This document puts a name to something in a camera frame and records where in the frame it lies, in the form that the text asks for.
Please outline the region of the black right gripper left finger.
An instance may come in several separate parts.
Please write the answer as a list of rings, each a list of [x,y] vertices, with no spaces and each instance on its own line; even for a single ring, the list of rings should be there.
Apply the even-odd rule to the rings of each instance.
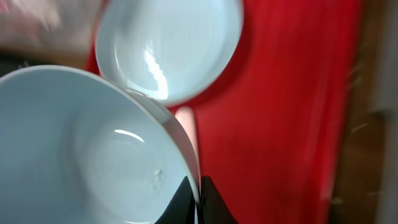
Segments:
[[[165,212],[155,224],[194,224],[195,223],[195,200],[192,189],[185,177],[176,193],[172,197]]]

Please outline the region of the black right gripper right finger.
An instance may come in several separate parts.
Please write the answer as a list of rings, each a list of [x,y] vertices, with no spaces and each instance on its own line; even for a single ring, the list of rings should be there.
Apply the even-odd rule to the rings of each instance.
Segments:
[[[238,224],[209,176],[201,178],[198,222],[199,224]]]

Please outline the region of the light blue bowl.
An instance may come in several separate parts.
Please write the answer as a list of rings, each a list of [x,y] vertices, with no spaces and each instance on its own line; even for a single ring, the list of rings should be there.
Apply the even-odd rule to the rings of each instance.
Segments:
[[[1,78],[2,223],[155,223],[188,177],[190,140],[159,102],[59,65]]]

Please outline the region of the grey dishwasher rack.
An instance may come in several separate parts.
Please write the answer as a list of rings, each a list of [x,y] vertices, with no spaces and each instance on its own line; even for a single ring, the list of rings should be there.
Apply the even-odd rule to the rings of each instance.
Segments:
[[[374,95],[374,110],[386,117],[384,177],[378,223],[397,223],[397,1],[387,2],[387,16]]]

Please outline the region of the red plastic tray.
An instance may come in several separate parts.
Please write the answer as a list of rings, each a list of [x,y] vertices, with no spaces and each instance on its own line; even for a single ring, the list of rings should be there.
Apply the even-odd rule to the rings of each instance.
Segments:
[[[230,63],[187,103],[201,169],[238,223],[326,223],[362,2],[241,2]]]

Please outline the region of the light blue plate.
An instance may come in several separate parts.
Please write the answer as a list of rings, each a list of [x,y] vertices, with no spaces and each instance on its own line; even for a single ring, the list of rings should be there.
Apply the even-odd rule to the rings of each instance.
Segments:
[[[179,105],[221,75],[243,22],[238,0],[112,0],[96,31],[98,68],[124,89]]]

